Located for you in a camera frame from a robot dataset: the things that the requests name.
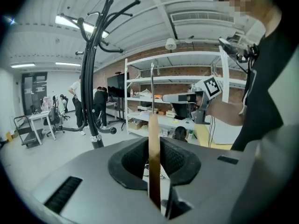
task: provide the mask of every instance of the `brick wall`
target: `brick wall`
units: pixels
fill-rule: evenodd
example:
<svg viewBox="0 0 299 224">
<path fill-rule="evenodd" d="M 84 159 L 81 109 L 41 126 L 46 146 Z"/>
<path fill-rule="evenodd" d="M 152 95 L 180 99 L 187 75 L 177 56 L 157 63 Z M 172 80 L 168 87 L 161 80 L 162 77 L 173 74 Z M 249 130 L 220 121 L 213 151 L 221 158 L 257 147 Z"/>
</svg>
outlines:
<svg viewBox="0 0 299 224">
<path fill-rule="evenodd" d="M 178 44 L 177 48 L 173 52 L 182 52 L 182 51 L 219 51 L 217 45 L 211 44 L 202 44 L 202 43 L 194 43 L 192 44 Z M 142 58 L 146 58 L 149 56 L 157 56 L 161 54 L 169 53 L 169 50 L 166 50 L 165 47 L 159 47 L 150 49 L 144 52 L 140 52 L 128 57 L 128 61 L 134 61 Z M 124 72 L 125 69 L 125 59 L 115 62 L 98 72 L 94 73 L 93 76 L 93 86 L 94 88 L 98 86 L 107 87 L 107 78 L 115 76 L 115 73 L 120 71 Z M 134 67 L 128 68 L 130 79 L 134 79 L 138 76 L 139 70 Z M 222 68 L 217 68 L 218 75 L 222 76 Z M 211 69 L 209 67 L 181 67 L 181 68 L 167 68 L 167 69 L 160 69 L 160 76 L 209 76 L 211 75 Z M 246 74 L 241 71 L 237 70 L 230 70 L 229 71 L 230 78 L 234 79 L 243 79 L 246 80 Z M 150 77 L 150 71 L 143 71 L 141 72 L 141 77 Z M 139 91 L 139 85 L 133 84 L 131 87 L 133 91 Z M 155 94 L 175 94 L 175 93 L 182 93 L 187 92 L 189 88 L 188 84 L 156 84 L 155 85 Z M 141 91 L 148 89 L 151 90 L 150 85 L 141 85 Z M 229 102 L 240 102 L 243 97 L 244 90 L 230 88 L 229 91 Z M 137 110 L 138 102 L 137 101 L 128 101 L 128 107 L 132 110 Z M 156 108 L 161 110 L 169 110 L 171 106 L 168 104 L 161 104 L 156 103 Z"/>
</svg>

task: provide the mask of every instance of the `glass door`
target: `glass door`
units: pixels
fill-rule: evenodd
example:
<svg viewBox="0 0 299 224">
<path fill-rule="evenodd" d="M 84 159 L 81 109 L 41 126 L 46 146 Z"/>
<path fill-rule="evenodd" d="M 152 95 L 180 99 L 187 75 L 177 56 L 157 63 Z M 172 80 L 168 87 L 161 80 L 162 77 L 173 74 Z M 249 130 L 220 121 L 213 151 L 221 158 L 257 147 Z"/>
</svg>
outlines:
<svg viewBox="0 0 299 224">
<path fill-rule="evenodd" d="M 40 108 L 45 96 L 47 96 L 47 72 L 22 75 L 22 99 L 25 115 L 31 115 L 32 110 Z"/>
</svg>

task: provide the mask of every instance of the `shelf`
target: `shelf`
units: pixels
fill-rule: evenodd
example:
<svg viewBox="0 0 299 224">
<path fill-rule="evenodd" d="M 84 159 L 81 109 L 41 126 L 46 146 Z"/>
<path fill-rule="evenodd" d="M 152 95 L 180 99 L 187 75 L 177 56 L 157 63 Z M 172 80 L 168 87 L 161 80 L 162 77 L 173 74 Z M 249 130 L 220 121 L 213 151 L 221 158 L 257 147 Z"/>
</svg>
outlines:
<svg viewBox="0 0 299 224">
<path fill-rule="evenodd" d="M 170 126 L 170 127 L 179 127 L 183 126 L 185 129 L 194 130 L 194 122 L 192 119 L 184 119 L 184 120 L 177 120 L 174 118 L 167 117 L 166 115 L 157 115 L 158 116 L 158 123 L 162 126 Z M 141 112 L 133 112 L 129 113 L 128 117 L 140 119 L 144 121 L 149 121 L 149 115 Z"/>
<path fill-rule="evenodd" d="M 154 84 L 195 84 L 198 81 L 206 79 L 206 76 L 166 76 L 154 77 Z M 216 80 L 223 82 L 222 77 L 216 77 Z M 150 77 L 127 80 L 128 83 L 150 84 Z M 229 86 L 244 89 L 246 80 L 229 79 Z"/>
<path fill-rule="evenodd" d="M 128 131 L 129 132 L 131 132 L 131 133 L 135 133 L 135 134 L 138 134 L 138 135 L 140 135 L 140 136 L 142 136 L 142 137 L 148 137 L 149 136 L 149 131 L 148 130 L 146 130 L 146 129 L 128 129 Z"/>
<path fill-rule="evenodd" d="M 154 84 L 194 84 L 206 76 L 166 76 L 154 77 Z M 150 84 L 150 77 L 127 80 L 128 83 Z"/>
<path fill-rule="evenodd" d="M 139 95 L 136 95 L 136 96 L 133 96 L 133 97 L 128 97 L 127 100 L 152 102 L 152 98 L 149 98 L 149 97 L 146 97 L 146 96 L 139 96 Z M 164 102 L 160 98 L 156 98 L 155 102 L 156 103 L 169 104 L 168 102 Z"/>
<path fill-rule="evenodd" d="M 220 56 L 220 52 L 215 51 L 184 51 L 150 56 L 128 62 L 127 66 L 130 65 L 139 70 L 148 70 L 154 59 L 158 60 L 160 68 L 172 66 L 210 66 L 218 56 Z"/>
</svg>

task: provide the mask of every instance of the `shelf unit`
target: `shelf unit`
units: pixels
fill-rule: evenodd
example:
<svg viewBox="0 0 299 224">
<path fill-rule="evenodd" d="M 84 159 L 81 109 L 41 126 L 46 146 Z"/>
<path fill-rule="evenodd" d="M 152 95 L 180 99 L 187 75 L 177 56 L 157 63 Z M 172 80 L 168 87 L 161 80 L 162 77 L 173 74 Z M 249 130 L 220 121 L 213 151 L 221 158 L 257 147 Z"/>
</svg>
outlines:
<svg viewBox="0 0 299 224">
<path fill-rule="evenodd" d="M 127 84 L 127 88 L 130 87 L 131 84 L 150 84 L 150 77 L 140 77 L 141 71 L 150 70 L 151 63 L 154 60 L 158 61 L 158 66 L 160 69 L 165 68 L 173 68 L 173 67 L 211 67 L 211 71 L 213 74 L 212 66 L 215 66 L 216 63 L 219 63 L 219 60 L 222 62 L 222 70 L 223 77 L 217 77 L 217 81 L 222 86 L 222 100 L 228 102 L 228 93 L 229 86 L 244 88 L 246 81 L 237 80 L 237 79 L 229 79 L 229 71 L 228 71 L 228 56 L 219 47 L 219 52 L 210 52 L 210 51 L 187 51 L 187 52 L 176 52 L 176 53 L 168 53 L 158 56 L 151 56 L 143 59 L 139 59 L 136 61 L 128 62 L 128 59 L 125 60 L 125 84 Z M 139 75 L 134 79 L 127 79 L 127 71 L 128 67 L 134 67 L 139 70 Z M 205 79 L 206 76 L 157 76 L 154 77 L 154 84 L 195 84 L 198 81 Z M 128 100 L 133 101 L 146 101 L 152 102 L 152 99 L 149 97 L 142 96 L 133 96 L 127 97 L 127 93 L 125 92 L 125 113 L 126 113 L 126 122 L 128 127 L 128 120 L 130 118 L 136 118 L 148 121 L 149 116 L 143 113 L 128 113 Z M 155 99 L 156 103 L 165 103 L 160 98 Z M 158 122 L 161 126 L 168 127 L 178 127 L 184 126 L 186 129 L 194 130 L 194 122 L 191 119 L 185 120 L 176 120 L 173 118 L 169 118 L 166 116 L 158 116 Z M 147 136 L 147 130 L 134 130 L 127 129 L 128 133 L 136 133 L 140 136 Z"/>
</svg>

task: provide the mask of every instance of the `white wall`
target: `white wall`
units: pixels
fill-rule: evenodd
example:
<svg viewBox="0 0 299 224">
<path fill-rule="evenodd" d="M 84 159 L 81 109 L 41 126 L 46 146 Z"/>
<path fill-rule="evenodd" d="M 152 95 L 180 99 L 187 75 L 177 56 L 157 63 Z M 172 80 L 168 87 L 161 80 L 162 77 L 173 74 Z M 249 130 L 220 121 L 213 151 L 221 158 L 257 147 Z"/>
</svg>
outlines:
<svg viewBox="0 0 299 224">
<path fill-rule="evenodd" d="M 3 140 L 7 132 L 15 130 L 14 118 L 22 115 L 20 89 L 21 76 L 0 68 L 0 136 Z"/>
<path fill-rule="evenodd" d="M 51 71 L 47 75 L 47 96 L 53 97 L 54 95 L 65 95 L 69 99 L 67 104 L 68 111 L 75 110 L 72 102 L 73 95 L 68 92 L 70 86 L 79 80 L 79 73 L 64 72 L 64 71 Z"/>
</svg>

